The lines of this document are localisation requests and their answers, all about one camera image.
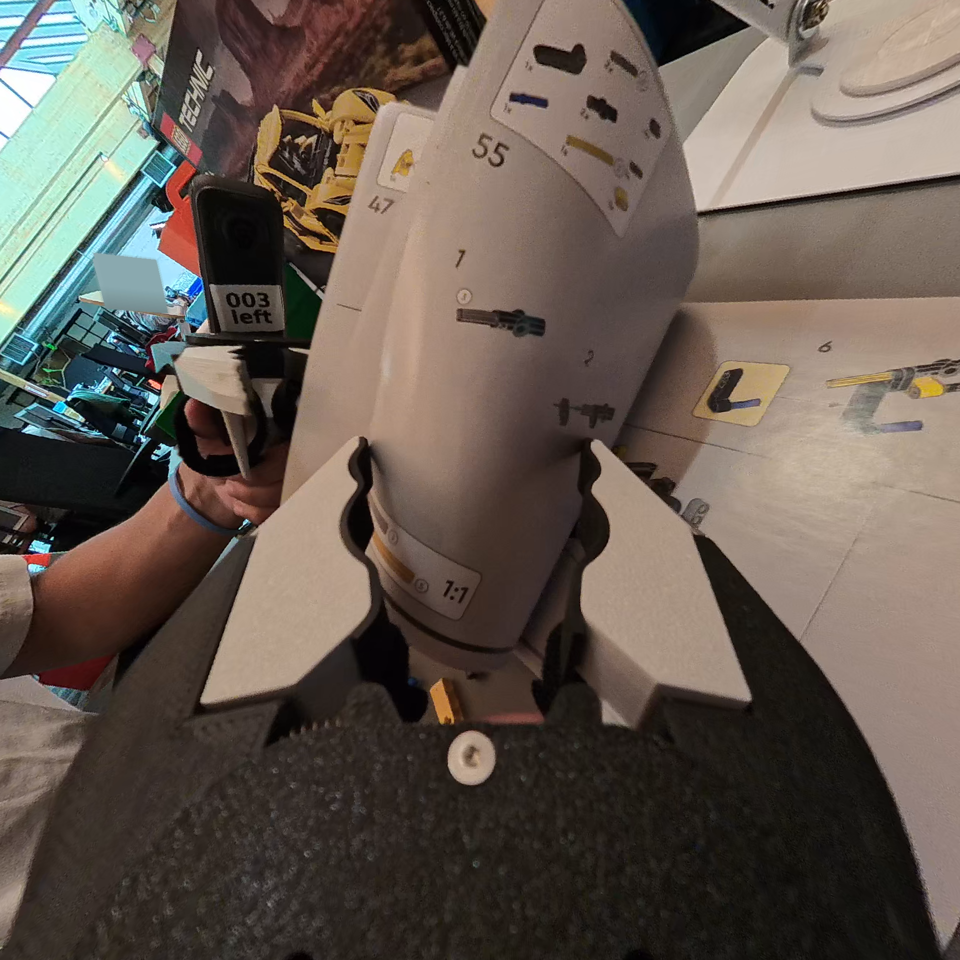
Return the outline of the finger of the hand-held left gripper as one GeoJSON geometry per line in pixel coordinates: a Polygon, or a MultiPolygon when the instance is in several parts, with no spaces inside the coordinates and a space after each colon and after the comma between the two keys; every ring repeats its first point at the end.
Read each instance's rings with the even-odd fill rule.
{"type": "Polygon", "coordinates": [[[238,346],[187,346],[173,365],[187,398],[224,413],[253,413],[253,389],[238,346]]]}

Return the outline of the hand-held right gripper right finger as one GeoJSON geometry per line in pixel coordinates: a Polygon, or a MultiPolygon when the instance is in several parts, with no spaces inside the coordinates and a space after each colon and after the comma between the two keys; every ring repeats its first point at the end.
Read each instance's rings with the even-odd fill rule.
{"type": "Polygon", "coordinates": [[[598,440],[578,467],[580,513],[535,607],[546,714],[587,684],[636,729],[664,700],[743,710],[752,702],[695,534],[598,440]]]}

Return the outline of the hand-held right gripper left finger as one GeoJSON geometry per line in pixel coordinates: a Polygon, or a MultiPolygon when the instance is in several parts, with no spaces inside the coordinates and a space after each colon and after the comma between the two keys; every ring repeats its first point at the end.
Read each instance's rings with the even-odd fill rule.
{"type": "Polygon", "coordinates": [[[409,648],[366,554],[372,477],[366,438],[351,438],[259,528],[201,707],[273,702],[324,721],[369,682],[409,719],[409,648]]]}

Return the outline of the lego instruction booklet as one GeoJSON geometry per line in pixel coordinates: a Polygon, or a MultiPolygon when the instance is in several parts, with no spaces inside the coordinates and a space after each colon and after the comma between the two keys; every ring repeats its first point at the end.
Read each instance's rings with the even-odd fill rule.
{"type": "Polygon", "coordinates": [[[354,201],[298,402],[284,501],[370,450],[390,623],[436,664],[515,656],[699,258],[685,148],[623,2],[501,2],[450,81],[359,310],[354,201]]]}

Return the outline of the person's left forearm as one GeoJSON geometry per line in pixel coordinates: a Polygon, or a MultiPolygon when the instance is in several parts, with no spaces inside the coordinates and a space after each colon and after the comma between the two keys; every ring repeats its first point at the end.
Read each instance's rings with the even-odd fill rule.
{"type": "Polygon", "coordinates": [[[114,656],[191,594],[235,530],[199,523],[167,486],[123,523],[32,574],[2,558],[2,678],[114,656]]]}

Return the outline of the lego set box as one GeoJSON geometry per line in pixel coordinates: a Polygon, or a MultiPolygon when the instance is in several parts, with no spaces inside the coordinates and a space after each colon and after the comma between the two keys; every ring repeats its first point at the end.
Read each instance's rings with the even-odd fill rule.
{"type": "Polygon", "coordinates": [[[323,282],[378,110],[467,65],[493,7],[176,2],[153,126],[198,173],[266,189],[323,282]]]}

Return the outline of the person's left hand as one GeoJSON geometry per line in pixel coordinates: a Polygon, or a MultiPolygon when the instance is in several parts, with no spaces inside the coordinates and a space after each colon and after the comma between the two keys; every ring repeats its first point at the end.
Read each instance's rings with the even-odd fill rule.
{"type": "MultiPolygon", "coordinates": [[[[202,457],[233,454],[221,412],[192,398],[186,400],[183,412],[202,457]]],[[[180,464],[177,483],[191,507],[214,525],[231,529],[244,522],[260,525],[282,502],[289,450],[288,441],[269,447],[248,478],[241,474],[211,478],[180,464]]]]}

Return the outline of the blue wristband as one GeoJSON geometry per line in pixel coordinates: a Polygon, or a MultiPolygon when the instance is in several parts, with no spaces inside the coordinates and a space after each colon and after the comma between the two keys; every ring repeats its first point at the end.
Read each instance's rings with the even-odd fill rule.
{"type": "Polygon", "coordinates": [[[180,478],[180,464],[172,465],[167,479],[167,489],[174,499],[175,505],[179,510],[196,526],[204,532],[229,539],[241,537],[247,530],[246,521],[242,521],[237,528],[231,528],[216,524],[197,510],[186,498],[182,481],[180,478]]]}

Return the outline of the white desk stand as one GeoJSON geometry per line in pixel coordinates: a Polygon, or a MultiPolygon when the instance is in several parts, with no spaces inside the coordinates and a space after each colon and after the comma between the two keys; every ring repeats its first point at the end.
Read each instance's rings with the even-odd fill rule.
{"type": "Polygon", "coordinates": [[[958,176],[959,3],[803,2],[683,146],[701,213],[958,176]]]}

